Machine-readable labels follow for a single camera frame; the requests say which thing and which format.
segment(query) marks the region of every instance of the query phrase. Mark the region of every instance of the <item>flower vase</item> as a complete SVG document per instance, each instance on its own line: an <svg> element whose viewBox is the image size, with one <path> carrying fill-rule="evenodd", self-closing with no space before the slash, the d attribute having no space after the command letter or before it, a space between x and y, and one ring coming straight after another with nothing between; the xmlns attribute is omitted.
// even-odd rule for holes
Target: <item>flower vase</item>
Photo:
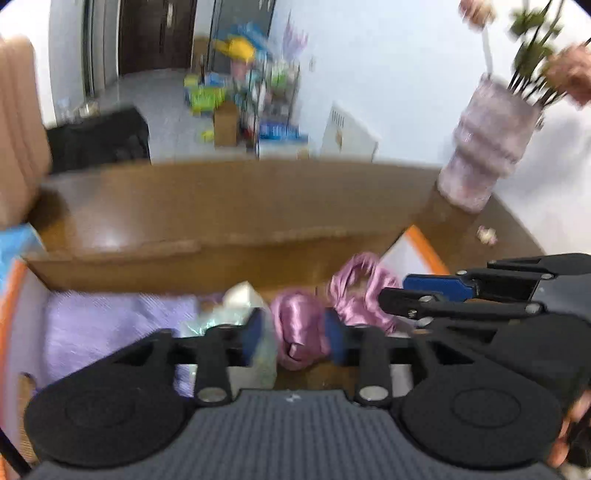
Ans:
<svg viewBox="0 0 591 480"><path fill-rule="evenodd" d="M480 212L497 180L515 171L540 115L538 105L483 76L454 131L456 151L439 174L439 192L468 212Z"/></svg>

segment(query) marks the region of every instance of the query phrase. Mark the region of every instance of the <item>blue gripper pad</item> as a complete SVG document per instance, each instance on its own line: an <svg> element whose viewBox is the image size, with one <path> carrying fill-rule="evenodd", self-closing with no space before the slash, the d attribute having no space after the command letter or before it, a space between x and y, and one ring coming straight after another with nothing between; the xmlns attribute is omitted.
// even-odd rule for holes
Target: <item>blue gripper pad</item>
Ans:
<svg viewBox="0 0 591 480"><path fill-rule="evenodd" d="M404 279L402 287L406 290L436 292L450 301L466 301L476 296L475 289L466 285L459 277L445 275L415 275Z"/></svg>

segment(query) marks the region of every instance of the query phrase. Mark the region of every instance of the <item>door handle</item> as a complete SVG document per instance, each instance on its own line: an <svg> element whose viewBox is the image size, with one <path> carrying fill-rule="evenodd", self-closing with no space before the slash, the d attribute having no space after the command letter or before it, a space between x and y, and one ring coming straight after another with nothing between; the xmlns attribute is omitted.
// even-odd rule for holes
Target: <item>door handle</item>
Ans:
<svg viewBox="0 0 591 480"><path fill-rule="evenodd" d="M173 26L174 5L168 4L168 12L166 14L166 28Z"/></svg>

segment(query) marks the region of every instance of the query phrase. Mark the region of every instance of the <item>plastic bag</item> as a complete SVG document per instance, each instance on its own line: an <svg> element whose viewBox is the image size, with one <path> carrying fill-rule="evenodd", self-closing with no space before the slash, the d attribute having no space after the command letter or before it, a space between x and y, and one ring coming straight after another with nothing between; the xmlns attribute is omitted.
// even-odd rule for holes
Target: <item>plastic bag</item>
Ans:
<svg viewBox="0 0 591 480"><path fill-rule="evenodd" d="M263 309L265 312L263 335L256 347L251 366L228 368L234 397L243 388L273 388L277 377L277 338L271 311L261 296L248 282L240 283L226 292L222 305L180 326L180 334L183 337L202 336L208 329L217 325L243 325L254 308ZM196 373L197 366L190 365L190 384L186 388L188 394L193 392Z"/></svg>

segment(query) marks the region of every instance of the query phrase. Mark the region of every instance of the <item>pink satin fabric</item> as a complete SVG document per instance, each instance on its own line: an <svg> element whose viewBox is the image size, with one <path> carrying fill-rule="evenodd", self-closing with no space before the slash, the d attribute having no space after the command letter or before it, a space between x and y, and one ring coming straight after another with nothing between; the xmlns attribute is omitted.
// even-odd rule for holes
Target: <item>pink satin fabric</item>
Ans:
<svg viewBox="0 0 591 480"><path fill-rule="evenodd" d="M279 340L277 360L288 370L301 370L329 354L324 335L324 306L314 295L287 290L271 303Z"/></svg>
<svg viewBox="0 0 591 480"><path fill-rule="evenodd" d="M335 274L328 287L328 295L345 325L372 325L386 334L396 328L396 316L384 313L378 295L385 287L402 288L399 280L379 267L379 257L370 252L355 255ZM368 277L365 295L348 293L348 288L361 278Z"/></svg>
<svg viewBox="0 0 591 480"><path fill-rule="evenodd" d="M334 275L328 294L344 324L374 325L387 334L394 331L396 317L382 311L378 294L384 287L400 288L401 284L378 262L378 256L372 253L355 255ZM348 288L363 277L368 277L365 295L348 293ZM300 370L329 354L324 335L324 305L317 297L302 290L287 290L273 300L271 313L279 340L280 365Z"/></svg>

